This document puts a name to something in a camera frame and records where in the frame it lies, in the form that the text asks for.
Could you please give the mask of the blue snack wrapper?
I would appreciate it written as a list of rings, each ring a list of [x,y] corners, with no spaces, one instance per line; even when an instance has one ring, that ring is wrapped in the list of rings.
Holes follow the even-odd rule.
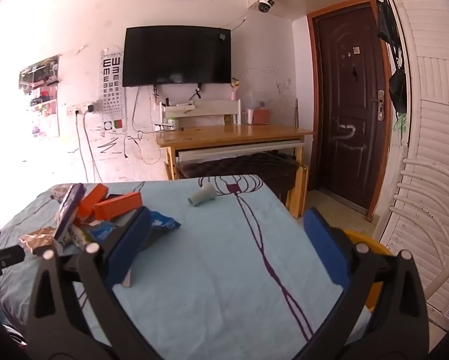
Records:
[[[150,248],[157,240],[166,236],[166,234],[179,229],[181,227],[181,223],[173,219],[172,217],[168,217],[159,213],[158,211],[150,211],[151,215],[151,228],[150,234],[145,239],[142,244],[141,251]],[[84,223],[83,229],[91,234],[91,237],[96,240],[98,243],[104,242],[104,240],[109,236],[109,234],[115,229],[118,228],[118,224],[110,221],[99,221],[94,220],[91,223]]]

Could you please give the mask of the crumpled brown wrapper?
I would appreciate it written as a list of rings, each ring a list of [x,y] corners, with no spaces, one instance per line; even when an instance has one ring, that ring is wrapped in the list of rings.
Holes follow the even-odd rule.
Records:
[[[43,252],[54,247],[55,228],[39,228],[33,232],[20,236],[19,242],[31,254],[42,256]]]

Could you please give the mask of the purple snack packet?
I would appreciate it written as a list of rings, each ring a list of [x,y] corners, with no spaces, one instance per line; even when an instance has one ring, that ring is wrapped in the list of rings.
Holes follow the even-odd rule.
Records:
[[[83,184],[73,184],[64,196],[60,205],[54,240],[63,242],[66,237],[67,230],[76,217],[79,204],[85,196],[85,186]]]

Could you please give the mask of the orange box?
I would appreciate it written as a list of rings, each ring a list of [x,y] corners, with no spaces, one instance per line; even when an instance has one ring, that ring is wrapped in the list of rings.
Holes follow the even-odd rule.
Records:
[[[94,206],[103,201],[108,194],[108,187],[104,184],[97,184],[79,203],[77,218],[84,221],[93,214]]]
[[[141,206],[142,198],[139,192],[127,193],[95,204],[93,206],[94,218],[109,221]]]

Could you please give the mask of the white louvered door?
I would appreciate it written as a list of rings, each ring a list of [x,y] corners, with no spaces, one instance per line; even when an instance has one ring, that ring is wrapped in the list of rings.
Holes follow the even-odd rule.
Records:
[[[385,246],[395,226],[390,207],[404,159],[449,169],[449,0],[390,0],[390,5],[403,45],[407,113],[397,126],[398,152],[390,159],[392,179],[375,231]]]

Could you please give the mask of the white chair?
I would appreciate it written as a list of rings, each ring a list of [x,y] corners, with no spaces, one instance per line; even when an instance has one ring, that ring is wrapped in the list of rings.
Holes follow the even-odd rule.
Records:
[[[449,169],[405,158],[390,207],[394,229],[386,246],[410,250],[424,294],[442,314],[449,313]]]

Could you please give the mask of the light blue patterned tablecloth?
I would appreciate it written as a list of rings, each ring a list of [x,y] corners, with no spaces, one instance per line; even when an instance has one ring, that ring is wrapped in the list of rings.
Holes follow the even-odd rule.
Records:
[[[214,200],[192,206],[200,182],[110,185],[175,219],[133,262],[114,293],[165,359],[291,359],[325,321],[342,288],[304,228],[254,176],[227,176]]]

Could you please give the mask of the dark brown tufted bench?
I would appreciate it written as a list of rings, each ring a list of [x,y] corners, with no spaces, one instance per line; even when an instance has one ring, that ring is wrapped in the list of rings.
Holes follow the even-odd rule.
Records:
[[[294,157],[276,150],[178,166],[181,179],[212,184],[219,196],[250,194],[268,186],[282,203],[295,186],[299,164]]]

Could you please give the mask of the grey paper cup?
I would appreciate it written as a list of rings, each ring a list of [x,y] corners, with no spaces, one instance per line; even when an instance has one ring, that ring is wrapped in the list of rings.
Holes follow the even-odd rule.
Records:
[[[199,206],[217,197],[216,189],[211,183],[203,184],[200,189],[188,197],[188,202],[192,206]]]

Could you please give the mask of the wooden desk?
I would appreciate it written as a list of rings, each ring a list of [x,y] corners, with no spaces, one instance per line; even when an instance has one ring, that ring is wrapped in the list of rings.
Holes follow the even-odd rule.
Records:
[[[177,152],[180,150],[208,149],[224,146],[248,145],[264,142],[300,140],[305,143],[307,137],[314,135],[311,130],[280,125],[216,125],[206,127],[189,127],[178,131],[161,131],[156,133],[159,148],[164,149],[165,169],[168,180],[180,178],[177,165]],[[305,164],[304,148],[296,150],[299,169],[295,186],[288,192],[287,210],[294,218],[304,211],[307,194],[308,167]]]

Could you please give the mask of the white shelf on desk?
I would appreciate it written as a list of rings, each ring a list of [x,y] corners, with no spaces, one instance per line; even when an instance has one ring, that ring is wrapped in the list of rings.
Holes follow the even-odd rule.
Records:
[[[196,100],[174,106],[159,105],[161,121],[180,118],[232,116],[232,123],[241,125],[241,100]]]

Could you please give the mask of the pink tissue box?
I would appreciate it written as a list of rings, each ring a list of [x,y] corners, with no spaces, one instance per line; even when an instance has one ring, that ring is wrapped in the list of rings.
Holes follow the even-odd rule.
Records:
[[[249,125],[269,125],[271,112],[267,108],[248,109],[246,111],[246,122]]]

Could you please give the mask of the black hanging bag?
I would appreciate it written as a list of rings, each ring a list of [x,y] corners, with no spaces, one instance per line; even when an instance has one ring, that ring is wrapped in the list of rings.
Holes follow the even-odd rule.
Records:
[[[387,43],[391,49],[395,72],[389,79],[389,92],[392,104],[397,114],[407,113],[406,72],[404,69],[403,47],[398,35],[396,19],[390,5],[390,0],[376,0],[378,37]]]

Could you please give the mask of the wall shelf with items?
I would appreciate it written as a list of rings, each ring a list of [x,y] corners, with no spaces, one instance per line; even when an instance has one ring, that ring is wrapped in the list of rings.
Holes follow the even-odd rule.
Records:
[[[19,89],[28,108],[48,117],[58,112],[58,68],[60,55],[45,58],[19,73]]]

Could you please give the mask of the black wall television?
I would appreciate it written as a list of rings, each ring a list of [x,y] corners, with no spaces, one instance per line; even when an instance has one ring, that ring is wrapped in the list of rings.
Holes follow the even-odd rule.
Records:
[[[123,86],[229,84],[231,31],[185,25],[127,28]]]

